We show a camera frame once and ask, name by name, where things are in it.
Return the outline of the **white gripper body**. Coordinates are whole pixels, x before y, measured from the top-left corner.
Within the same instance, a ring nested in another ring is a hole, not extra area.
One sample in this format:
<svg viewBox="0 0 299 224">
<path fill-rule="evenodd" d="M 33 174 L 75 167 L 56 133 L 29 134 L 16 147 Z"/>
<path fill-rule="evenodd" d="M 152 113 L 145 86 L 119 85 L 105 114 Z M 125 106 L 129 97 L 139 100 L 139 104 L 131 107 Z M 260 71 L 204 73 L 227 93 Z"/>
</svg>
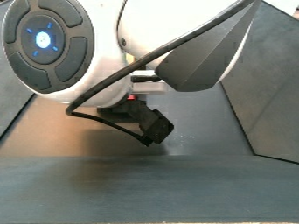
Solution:
<svg viewBox="0 0 299 224">
<path fill-rule="evenodd" d="M 132 92 L 139 95 L 160 95 L 165 92 L 164 81 L 156 75 L 132 75 Z"/>
</svg>

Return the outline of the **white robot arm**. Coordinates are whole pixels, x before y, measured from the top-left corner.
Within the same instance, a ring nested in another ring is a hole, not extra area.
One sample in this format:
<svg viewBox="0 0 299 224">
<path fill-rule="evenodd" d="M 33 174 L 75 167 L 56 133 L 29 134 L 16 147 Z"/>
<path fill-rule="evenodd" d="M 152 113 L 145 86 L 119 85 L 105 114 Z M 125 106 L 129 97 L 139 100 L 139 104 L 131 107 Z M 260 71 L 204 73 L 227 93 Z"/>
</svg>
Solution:
<svg viewBox="0 0 299 224">
<path fill-rule="evenodd" d="M 40 96 L 72 102 L 127 67 L 147 65 L 157 83 L 131 72 L 89 100 L 109 108 L 131 94 L 171 86 L 212 88 L 235 66 L 261 0 L 13 0 L 3 23 L 5 57 Z"/>
</svg>

